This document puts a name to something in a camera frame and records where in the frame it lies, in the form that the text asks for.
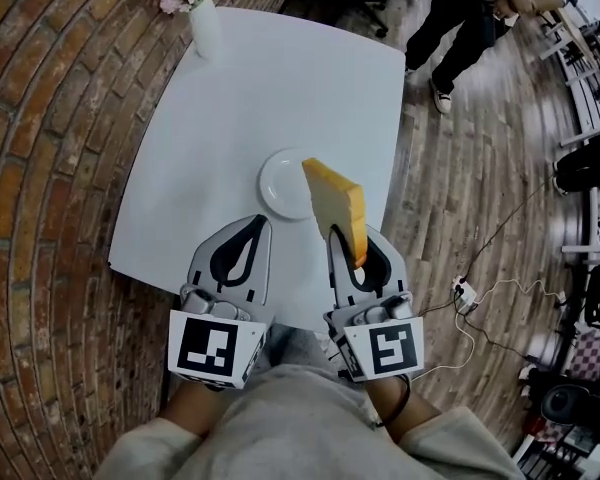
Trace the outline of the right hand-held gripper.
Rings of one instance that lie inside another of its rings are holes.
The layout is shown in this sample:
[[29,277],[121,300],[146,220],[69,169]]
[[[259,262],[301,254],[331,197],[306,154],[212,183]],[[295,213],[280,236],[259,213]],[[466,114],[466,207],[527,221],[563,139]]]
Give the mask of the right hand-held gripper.
[[327,241],[336,308],[323,318],[348,378],[356,383],[407,375],[424,367],[423,319],[411,311],[405,260],[378,230],[369,225],[366,230],[362,281],[356,278],[358,267],[336,225]]

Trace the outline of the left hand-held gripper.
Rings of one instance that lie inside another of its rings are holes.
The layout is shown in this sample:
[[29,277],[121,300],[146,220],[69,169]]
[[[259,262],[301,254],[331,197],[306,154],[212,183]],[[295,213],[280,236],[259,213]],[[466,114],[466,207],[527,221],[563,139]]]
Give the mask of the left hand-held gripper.
[[267,305],[271,242],[269,220],[256,214],[198,246],[181,308],[170,313],[170,372],[216,391],[245,387],[274,320]]

